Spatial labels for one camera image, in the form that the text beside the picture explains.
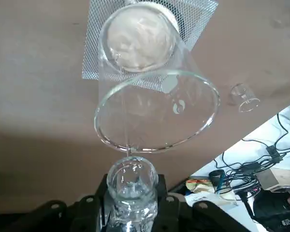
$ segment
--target black cable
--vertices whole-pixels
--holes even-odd
[[[217,163],[216,159],[214,159],[214,162],[215,162],[215,168],[217,168],[217,169],[221,169],[221,168],[230,168],[230,169],[234,169],[234,168],[232,168],[231,166],[236,165],[236,164],[242,165],[242,164],[239,163],[239,162],[232,163],[232,164],[227,164],[227,163],[225,162],[225,160],[224,160],[224,153],[225,153],[225,152],[222,153],[222,157],[221,157],[221,159],[222,159],[222,162],[225,164],[225,166],[218,167],[218,163]]]
[[[265,145],[266,147],[269,147],[264,142],[261,142],[261,141],[258,141],[258,140],[254,140],[254,139],[248,139],[248,140],[242,139],[242,140],[245,141],[245,142],[257,142],[257,143]]]
[[[277,151],[286,151],[286,150],[290,150],[290,147],[289,148],[285,148],[285,149],[278,149],[277,148],[277,143],[283,138],[285,137],[287,134],[289,134],[289,131],[281,124],[280,122],[280,119],[279,119],[279,113],[276,115],[277,116],[277,121],[279,123],[279,125],[281,126],[281,128],[286,132],[285,134],[283,134],[282,136],[280,136],[276,142],[274,143],[274,147]]]

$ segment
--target beaker rim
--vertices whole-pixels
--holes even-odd
[[[175,142],[173,144],[168,144],[167,146],[161,146],[161,147],[157,147],[157,148],[139,148],[139,147],[135,148],[135,147],[122,146],[120,144],[117,144],[114,141],[111,141],[106,135],[103,134],[103,132],[100,128],[99,113],[101,112],[101,109],[105,106],[108,99],[110,99],[114,94],[118,93],[123,88],[130,86],[133,83],[138,82],[141,79],[147,79],[147,78],[153,76],[153,74],[154,75],[187,75],[187,76],[192,76],[192,77],[198,79],[199,81],[201,81],[203,84],[207,85],[212,92],[212,96],[213,96],[213,100],[214,100],[212,114],[204,122],[204,124],[201,127],[199,127],[198,130],[196,132],[194,132],[193,134],[191,134],[189,137],[184,138],[184,139],[182,139],[178,142]],[[95,128],[99,138],[101,139],[101,141],[103,143],[105,143],[106,145],[114,148],[115,150],[122,151],[122,152],[127,152],[128,150],[130,150],[131,153],[159,153],[159,152],[169,150],[170,148],[173,148],[177,145],[180,145],[180,144],[190,140],[192,137],[194,137],[195,135],[198,135],[204,129],[209,127],[212,124],[212,122],[214,121],[216,114],[218,113],[219,105],[220,105],[220,96],[219,96],[219,93],[218,93],[216,87],[210,81],[208,81],[206,78],[199,76],[194,72],[187,72],[187,71],[183,71],[183,70],[156,70],[156,71],[152,71],[152,72],[139,73],[137,76],[131,77],[130,79],[127,79],[127,80],[121,82],[120,84],[116,85],[115,87],[113,87],[110,91],[108,91],[103,96],[102,100],[99,102],[97,109],[95,111],[94,128]]]

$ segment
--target white floor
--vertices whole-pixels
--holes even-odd
[[[277,143],[277,148],[284,149],[290,147],[290,106],[282,110],[280,113],[280,121],[282,125],[289,131],[286,135]],[[280,127],[276,116],[269,119],[263,125],[258,127],[252,133],[247,135],[245,139],[255,139],[266,143],[268,146],[273,145],[273,143],[285,132]],[[247,162],[254,161],[263,155],[268,155],[265,146],[257,142],[244,142],[239,141],[228,150],[225,151],[224,159],[227,164],[234,162]],[[216,158],[218,166],[224,166],[221,161],[221,155]],[[288,153],[282,162],[274,166],[275,168],[289,169],[290,170],[290,153]],[[207,164],[193,175],[207,176],[212,170],[215,169],[215,163],[212,161]],[[228,213],[246,226],[252,232],[263,232],[266,229],[259,224],[254,223],[249,217],[244,204],[240,202],[237,208],[231,209]]]

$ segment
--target electrical cable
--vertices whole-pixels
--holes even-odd
[[[261,141],[255,140],[255,139],[248,139],[248,140],[242,139],[242,140],[245,141],[245,142],[257,142],[257,143],[265,145],[266,147],[269,147],[264,142],[261,142]]]
[[[290,150],[290,147],[289,148],[286,148],[286,149],[278,149],[277,148],[277,143],[283,138],[285,137],[287,134],[289,134],[289,131],[281,124],[281,121],[279,119],[279,113],[276,115],[277,116],[277,121],[279,123],[279,125],[281,126],[281,128],[286,132],[285,134],[283,134],[282,136],[280,136],[276,142],[274,143],[274,147],[277,151],[287,151],[287,150]]]

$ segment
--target small glass cup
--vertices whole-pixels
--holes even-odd
[[[237,84],[231,89],[233,102],[238,106],[239,112],[249,112],[259,106],[260,100],[245,84]]]

